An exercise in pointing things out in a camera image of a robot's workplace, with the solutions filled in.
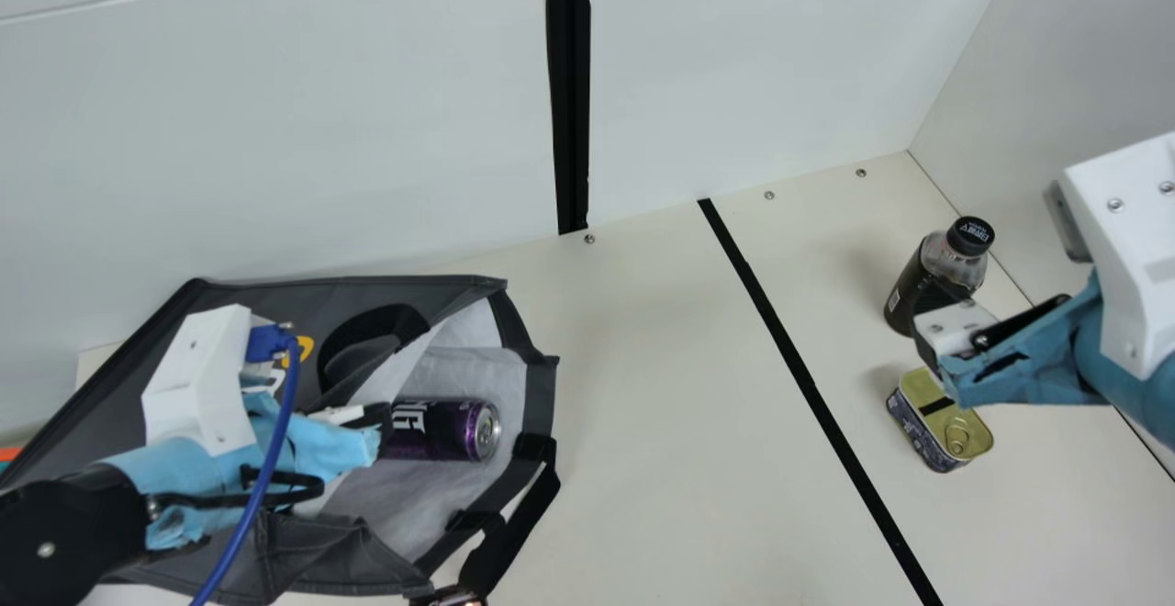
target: blue cable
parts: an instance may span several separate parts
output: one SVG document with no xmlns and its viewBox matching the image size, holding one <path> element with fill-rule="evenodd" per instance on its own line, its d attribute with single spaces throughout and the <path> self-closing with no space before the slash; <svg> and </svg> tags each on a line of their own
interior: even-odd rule
<svg viewBox="0 0 1175 606">
<path fill-rule="evenodd" d="M 269 439 L 269 450 L 266 451 L 266 460 L 261 464 L 261 473 L 257 476 L 257 482 L 253 485 L 253 493 L 249 494 L 244 513 L 241 514 L 241 519 L 237 521 L 231 538 L 229 538 L 228 546 L 224 547 L 221 559 L 212 573 L 208 574 L 208 579 L 204 580 L 204 585 L 201 586 L 200 592 L 192 598 L 189 606 L 204 606 L 212 599 L 216 588 L 220 587 L 221 581 L 224 580 L 224 574 L 228 573 L 233 561 L 236 560 L 237 554 L 241 552 L 241 547 L 244 546 L 244 536 L 249 533 L 254 519 L 257 518 L 257 512 L 261 510 L 261 500 L 266 497 L 266 492 L 269 490 L 269 480 L 274 477 L 274 471 L 277 469 L 277 459 L 282 455 L 282 446 L 286 445 L 286 430 L 289 427 L 290 415 L 294 415 L 294 397 L 297 393 L 298 358 L 301 358 L 302 354 L 297 338 L 287 339 L 286 350 L 290 355 L 290 368 L 286 372 L 286 392 L 282 393 L 282 409 L 277 413 L 277 420 L 274 422 L 274 435 Z"/>
</svg>

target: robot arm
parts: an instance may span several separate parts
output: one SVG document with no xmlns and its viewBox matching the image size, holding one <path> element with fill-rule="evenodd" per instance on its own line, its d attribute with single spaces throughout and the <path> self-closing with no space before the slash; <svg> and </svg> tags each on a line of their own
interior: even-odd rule
<svg viewBox="0 0 1175 606">
<path fill-rule="evenodd" d="M 996 322 L 974 301 L 914 318 L 961 406 L 1113 404 L 1175 447 L 1175 133 L 1069 167 L 1046 194 L 1085 291 Z"/>
<path fill-rule="evenodd" d="M 282 385 L 271 384 L 282 375 L 274 362 L 295 342 L 289 326 L 242 305 L 189 314 L 142 393 L 142 447 L 0 494 L 8 551 L 0 606 L 72 606 L 110 572 L 197 550 L 236 526 L 221 561 L 227 571 L 253 521 L 253 498 L 263 510 L 288 507 L 370 466 L 377 430 L 289 413 L 298 356 L 283 372 L 282 406 L 274 399 Z M 217 583 L 214 572 L 194 602 Z"/>
</svg>

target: white bracket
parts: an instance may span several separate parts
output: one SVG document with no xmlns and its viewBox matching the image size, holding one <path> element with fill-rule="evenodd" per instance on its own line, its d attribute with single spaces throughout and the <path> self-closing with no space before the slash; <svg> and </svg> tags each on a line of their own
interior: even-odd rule
<svg viewBox="0 0 1175 606">
<path fill-rule="evenodd" d="M 244 305 L 183 318 L 142 393 L 147 444 L 188 438 L 219 457 L 257 443 L 241 399 L 251 325 Z"/>
<path fill-rule="evenodd" d="M 1101 281 L 1102 355 L 1146 381 L 1175 351 L 1175 133 L 1069 167 L 1059 183 Z"/>
<path fill-rule="evenodd" d="M 999 318 L 974 301 L 961 301 L 946 308 L 932 309 L 914 318 L 914 329 L 934 350 L 935 356 L 968 356 L 974 331 L 999 324 Z"/>
</svg>

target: white bag lining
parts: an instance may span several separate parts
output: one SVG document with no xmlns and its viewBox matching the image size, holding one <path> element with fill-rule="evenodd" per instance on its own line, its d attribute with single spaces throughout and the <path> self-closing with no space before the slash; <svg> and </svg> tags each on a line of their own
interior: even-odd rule
<svg viewBox="0 0 1175 606">
<path fill-rule="evenodd" d="M 378 460 L 342 478 L 327 500 L 323 512 L 364 518 L 391 550 L 416 560 L 441 539 L 458 510 L 468 509 L 505 472 L 522 431 L 526 364 L 502 346 L 486 301 L 402 348 L 361 385 L 351 404 L 407 397 L 491 402 L 502 423 L 498 449 L 484 463 Z"/>
</svg>

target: yellow logo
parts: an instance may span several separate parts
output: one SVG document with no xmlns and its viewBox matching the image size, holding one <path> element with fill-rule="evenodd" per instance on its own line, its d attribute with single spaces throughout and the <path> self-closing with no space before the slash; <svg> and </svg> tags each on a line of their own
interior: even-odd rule
<svg viewBox="0 0 1175 606">
<path fill-rule="evenodd" d="M 310 351 L 314 351 L 314 338 L 310 335 L 298 335 L 297 346 L 302 350 L 302 356 L 298 356 L 298 363 L 306 363 L 307 358 L 310 358 Z M 282 369 L 290 368 L 290 359 L 282 358 Z"/>
</svg>

